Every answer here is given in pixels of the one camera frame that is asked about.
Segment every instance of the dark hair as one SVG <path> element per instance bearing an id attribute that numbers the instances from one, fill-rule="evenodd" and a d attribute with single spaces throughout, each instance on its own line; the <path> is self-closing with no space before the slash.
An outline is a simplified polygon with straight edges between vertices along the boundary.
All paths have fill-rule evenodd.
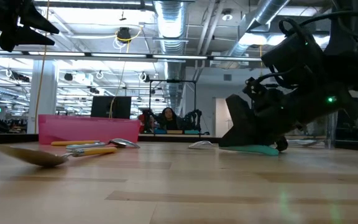
<path id="1" fill-rule="evenodd" d="M 164 118 L 164 119 L 166 119 L 166 117 L 165 117 L 165 111 L 167 110 L 167 109 L 170 109 L 171 111 L 172 111 L 172 119 L 176 119 L 177 118 L 177 114 L 175 114 L 175 112 L 174 112 L 174 110 L 172 109 L 172 108 L 170 108 L 170 107 L 167 107 L 167 108 L 165 108 L 164 110 L 162 110 L 162 117 Z"/>

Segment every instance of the pipe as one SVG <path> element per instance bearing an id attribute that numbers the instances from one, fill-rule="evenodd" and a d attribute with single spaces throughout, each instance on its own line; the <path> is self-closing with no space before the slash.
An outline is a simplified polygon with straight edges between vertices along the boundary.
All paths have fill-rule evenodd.
<path id="1" fill-rule="evenodd" d="M 248 31 L 258 26 L 270 23 L 281 11 L 281 9 L 289 2 L 290 0 L 260 0 L 257 9 L 245 16 L 245 24 L 243 26 L 245 27 L 245 33 L 227 52 L 226 56 L 240 57 L 244 54 L 249 45 L 242 43 L 241 40 L 247 38 L 246 35 L 249 35 Z"/>
<path id="2" fill-rule="evenodd" d="M 203 25 L 203 31 L 201 32 L 201 37 L 200 37 L 200 40 L 198 41 L 198 45 L 197 45 L 197 51 L 196 51 L 196 54 L 199 54 L 201 53 L 201 48 L 203 46 L 203 42 L 204 42 L 204 38 L 205 38 L 205 35 L 206 35 L 206 31 L 208 30 L 208 26 L 209 26 L 209 22 L 211 21 L 211 17 L 212 17 L 212 13 L 213 13 L 213 10 L 214 10 L 214 6 L 215 6 L 215 2 L 209 2 L 209 6 L 208 6 L 208 14 L 206 16 L 206 20 L 204 22 L 204 25 Z"/>
<path id="3" fill-rule="evenodd" d="M 160 37 L 183 38 L 185 35 L 186 7 L 185 2 L 156 1 L 155 10 L 158 15 L 157 26 Z M 180 55 L 185 53 L 185 43 L 181 41 L 161 41 L 163 54 Z M 165 62 L 165 78 L 183 80 L 185 78 L 183 64 Z M 167 85 L 171 107 L 177 106 L 178 90 L 176 85 Z"/>
<path id="4" fill-rule="evenodd" d="M 207 50 L 208 50 L 208 47 L 209 47 L 209 44 L 211 43 L 212 36 L 214 35 L 216 25 L 218 24 L 220 15 L 222 14 L 223 5 L 224 5 L 223 0 L 220 0 L 218 9 L 216 10 L 216 13 L 215 13 L 214 21 L 213 21 L 213 23 L 212 23 L 211 29 L 209 30 L 208 37 L 207 37 L 206 42 L 205 42 L 205 45 L 204 45 L 204 49 L 203 49 L 202 55 L 205 55 L 205 54 L 206 54 L 206 52 L 207 52 Z"/>
<path id="5" fill-rule="evenodd" d="M 47 7 L 48 1 L 35 0 L 35 6 Z M 154 7 L 151 1 L 145 2 L 144 5 L 140 1 L 50 1 L 49 7 L 65 7 L 65 8 L 82 8 L 82 9 L 121 9 L 121 10 L 146 10 L 154 12 Z"/>

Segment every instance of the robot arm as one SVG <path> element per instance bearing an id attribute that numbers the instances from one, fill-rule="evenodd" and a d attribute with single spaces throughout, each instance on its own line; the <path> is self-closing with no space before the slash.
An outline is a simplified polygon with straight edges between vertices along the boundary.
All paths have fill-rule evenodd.
<path id="1" fill-rule="evenodd" d="M 280 22 L 287 38 L 262 56 L 272 73 L 246 80 L 243 89 L 254 102 L 253 108 L 237 95 L 226 99 L 233 127 L 221 139 L 221 147 L 276 143 L 282 151 L 288 146 L 285 133 L 303 129 L 316 118 L 344 109 L 357 119 L 358 103 L 349 90 L 358 91 L 358 34 L 350 30 L 349 16 L 358 17 L 358 12 L 337 11 L 301 24 L 291 19 Z M 332 19 L 331 38 L 322 51 L 303 26 L 325 18 Z M 293 28 L 285 30 L 284 22 Z M 292 91 L 284 94 L 260 84 L 269 77 Z"/>
<path id="2" fill-rule="evenodd" d="M 52 34 L 59 30 L 35 8 L 32 0 L 0 0 L 0 47 L 12 52 L 16 45 L 54 45 L 55 42 L 31 29 L 36 28 Z"/>

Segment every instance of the woman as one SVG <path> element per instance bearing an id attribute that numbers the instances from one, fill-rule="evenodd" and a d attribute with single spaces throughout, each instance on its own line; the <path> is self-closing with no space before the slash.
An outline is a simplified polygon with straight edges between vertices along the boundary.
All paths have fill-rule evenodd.
<path id="1" fill-rule="evenodd" d="M 161 128 L 164 130 L 181 130 L 181 118 L 179 118 L 172 108 L 165 108 L 162 111 Z"/>

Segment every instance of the ceiling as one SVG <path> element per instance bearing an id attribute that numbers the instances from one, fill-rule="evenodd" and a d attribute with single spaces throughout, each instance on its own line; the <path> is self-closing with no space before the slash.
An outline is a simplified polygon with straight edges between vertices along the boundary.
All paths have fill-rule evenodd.
<path id="1" fill-rule="evenodd" d="M 279 13 L 281 16 L 302 16 L 310 17 L 316 13 L 321 13 L 329 0 L 292 0 Z M 238 36 L 238 25 L 241 18 L 250 11 L 256 9 L 258 0 L 226 0 L 224 9 L 231 9 L 232 19 L 224 21 L 219 16 L 216 29 L 214 30 L 213 39 L 208 47 L 207 54 L 213 52 L 228 51 Z M 206 10 L 210 0 L 196 0 L 188 3 L 186 15 L 185 54 L 191 55 L 196 53 L 198 42 L 203 30 L 203 15 L 207 14 Z M 46 7 L 38 7 L 44 17 L 47 16 Z M 86 9 L 72 7 L 51 7 L 48 13 L 48 19 L 60 31 L 59 35 L 50 35 L 56 43 L 54 46 L 48 46 L 48 51 L 66 51 L 66 52 L 128 52 L 137 54 L 160 54 L 160 41 L 156 40 L 158 35 L 157 15 L 152 11 L 135 11 L 121 9 Z M 117 43 L 113 37 L 120 27 L 129 27 L 131 36 L 137 36 L 129 45 Z M 272 46 L 264 45 L 262 53 L 268 51 Z M 20 51 L 43 51 L 43 46 L 38 45 L 20 45 L 15 48 Z M 249 48 L 246 52 L 250 56 L 259 57 L 260 49 Z M 76 81 L 68 82 L 64 79 L 66 73 L 86 73 L 93 76 L 93 83 L 99 86 L 117 86 L 122 75 L 122 86 L 133 87 L 128 90 L 127 95 L 134 97 L 132 110 L 137 113 L 138 107 L 148 106 L 147 95 L 149 91 L 145 89 L 149 84 L 141 81 L 143 73 L 148 74 L 151 79 L 165 79 L 164 62 L 115 62 L 115 61 L 87 61 L 87 60 L 57 60 L 60 69 L 59 85 L 78 85 L 82 84 Z M 10 69 L 19 72 L 31 79 L 32 76 L 31 59 L 19 58 L 0 58 L 0 84 L 22 83 L 21 81 L 9 78 Z M 185 64 L 186 79 L 191 80 L 195 72 L 194 67 L 188 63 Z M 221 69 L 219 67 L 206 65 L 201 72 L 198 83 L 207 85 L 238 85 L 250 76 L 259 76 L 268 71 L 256 68 L 246 69 Z M 231 74 L 232 81 L 224 82 L 223 75 Z M 164 83 L 160 84 L 163 90 L 157 90 L 154 94 L 154 110 L 161 111 L 162 108 L 169 105 L 170 100 L 167 98 L 167 88 Z M 104 92 L 105 95 L 116 93 L 125 94 L 123 91 L 116 92 L 110 89 Z M 10 106 L 20 102 L 22 110 L 9 109 L 9 111 L 26 111 L 28 110 L 30 87 L 0 87 L 0 105 Z M 72 113 L 89 114 L 91 106 L 91 97 L 87 88 L 70 88 L 58 90 L 57 106 L 61 110 L 70 110 Z M 12 112 L 14 115 L 23 115 L 26 112 Z"/>

